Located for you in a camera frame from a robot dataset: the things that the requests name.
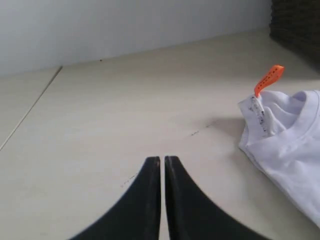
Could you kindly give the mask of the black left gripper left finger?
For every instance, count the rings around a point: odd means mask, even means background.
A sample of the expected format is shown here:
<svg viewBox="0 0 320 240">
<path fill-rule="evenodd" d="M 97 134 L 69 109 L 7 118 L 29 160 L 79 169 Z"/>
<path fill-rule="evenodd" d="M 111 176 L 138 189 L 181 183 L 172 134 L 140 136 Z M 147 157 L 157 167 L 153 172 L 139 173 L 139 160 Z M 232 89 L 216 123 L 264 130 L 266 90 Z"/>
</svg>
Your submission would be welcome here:
<svg viewBox="0 0 320 240">
<path fill-rule="evenodd" d="M 101 218 L 73 240 L 157 240 L 161 222 L 160 158 L 151 156 L 131 186 Z"/>
</svg>

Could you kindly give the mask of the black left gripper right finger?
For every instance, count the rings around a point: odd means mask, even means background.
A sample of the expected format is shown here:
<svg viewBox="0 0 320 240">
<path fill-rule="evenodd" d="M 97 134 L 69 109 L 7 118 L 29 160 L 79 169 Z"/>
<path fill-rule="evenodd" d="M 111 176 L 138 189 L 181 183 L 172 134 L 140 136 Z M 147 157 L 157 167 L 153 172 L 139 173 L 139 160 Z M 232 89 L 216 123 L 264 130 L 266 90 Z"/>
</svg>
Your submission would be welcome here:
<svg viewBox="0 0 320 240">
<path fill-rule="evenodd" d="M 164 159 L 165 207 L 172 240 L 258 240 L 260 235 L 213 203 L 177 156 Z"/>
</svg>

